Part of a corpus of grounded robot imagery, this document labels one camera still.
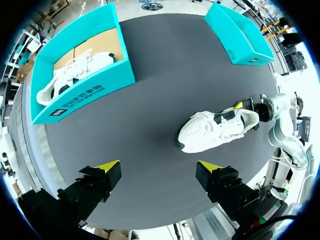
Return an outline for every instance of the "open box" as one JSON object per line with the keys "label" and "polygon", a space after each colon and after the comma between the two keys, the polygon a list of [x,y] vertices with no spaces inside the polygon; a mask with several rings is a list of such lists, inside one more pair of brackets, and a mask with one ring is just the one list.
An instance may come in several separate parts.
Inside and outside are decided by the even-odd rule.
{"label": "open box", "polygon": [[204,20],[219,38],[233,64],[261,66],[275,60],[264,36],[246,16],[214,3]]}
{"label": "open box", "polygon": [[[50,105],[39,104],[37,93],[52,80],[54,70],[88,49],[92,49],[91,55],[113,53],[116,61],[69,87]],[[56,123],[84,105],[134,83],[115,6],[110,3],[70,23],[38,53],[32,72],[31,121],[33,124]]]}

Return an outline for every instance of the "black machine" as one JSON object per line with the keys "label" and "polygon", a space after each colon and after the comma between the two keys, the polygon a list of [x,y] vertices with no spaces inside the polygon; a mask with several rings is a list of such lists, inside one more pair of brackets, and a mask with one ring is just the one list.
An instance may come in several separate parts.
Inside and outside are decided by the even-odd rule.
{"label": "black machine", "polygon": [[281,216],[287,204],[268,192],[262,195],[259,189],[252,190],[238,175],[231,166],[219,167],[198,161],[195,176],[211,202],[218,202],[229,218],[240,225],[233,240],[271,239],[270,229],[275,222],[266,222]]}
{"label": "black machine", "polygon": [[[25,217],[41,238],[103,239],[80,227],[86,224],[85,220],[99,202],[106,202],[120,180],[120,162],[113,161],[96,168],[87,166],[79,172],[83,177],[76,178],[65,190],[58,189],[59,199],[44,189],[31,190],[18,198]],[[238,175],[239,172],[230,166],[219,167],[198,161],[195,176],[210,200],[218,202],[229,218],[240,225],[233,240],[270,239],[272,224],[265,226],[265,222],[281,216],[287,204],[271,194],[262,195],[258,189],[252,190]]]}
{"label": "black machine", "polygon": [[121,178],[119,161],[113,161],[100,168],[85,167],[79,172],[83,177],[65,190],[58,189],[55,199],[44,189],[28,191],[18,198],[25,217],[42,239],[104,239],[80,227],[99,202],[106,202],[110,192]]}

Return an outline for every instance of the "teal box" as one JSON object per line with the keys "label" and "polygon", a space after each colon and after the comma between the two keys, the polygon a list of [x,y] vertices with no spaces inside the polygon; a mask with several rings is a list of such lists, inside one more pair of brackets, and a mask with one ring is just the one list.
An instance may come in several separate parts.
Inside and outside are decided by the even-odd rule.
{"label": "teal box", "polygon": [[232,64],[262,66],[275,60],[264,36],[246,16],[214,3],[204,20],[219,38]]}
{"label": "teal box", "polygon": [[[54,63],[73,48],[104,31],[116,28],[123,59],[102,68],[62,92],[48,106],[37,102],[37,93],[53,78]],[[76,19],[38,53],[35,59],[30,106],[32,124],[56,123],[96,99],[135,83],[115,5],[109,3]]]}

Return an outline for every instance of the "chair base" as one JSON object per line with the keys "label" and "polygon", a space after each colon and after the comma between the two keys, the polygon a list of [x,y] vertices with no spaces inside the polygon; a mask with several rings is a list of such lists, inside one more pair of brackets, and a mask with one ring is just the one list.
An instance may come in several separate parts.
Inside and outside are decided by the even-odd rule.
{"label": "chair base", "polygon": [[143,10],[147,10],[147,11],[157,11],[160,9],[163,9],[164,6],[160,3],[156,3],[156,2],[151,2],[151,3],[145,3],[141,6],[141,8]]}

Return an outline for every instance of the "gray round table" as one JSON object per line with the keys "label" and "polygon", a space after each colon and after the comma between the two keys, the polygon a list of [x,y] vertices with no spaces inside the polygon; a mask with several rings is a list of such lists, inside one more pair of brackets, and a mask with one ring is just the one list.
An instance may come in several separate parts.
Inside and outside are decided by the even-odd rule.
{"label": "gray round table", "polygon": [[136,84],[47,124],[69,185],[83,167],[120,160],[122,179],[88,219],[104,229],[145,229],[193,217],[213,204],[195,178],[198,160],[231,165],[249,181],[274,152],[273,123],[204,152],[177,148],[196,112],[220,112],[251,95],[276,94],[269,67],[232,65],[203,16],[158,14],[120,23]]}

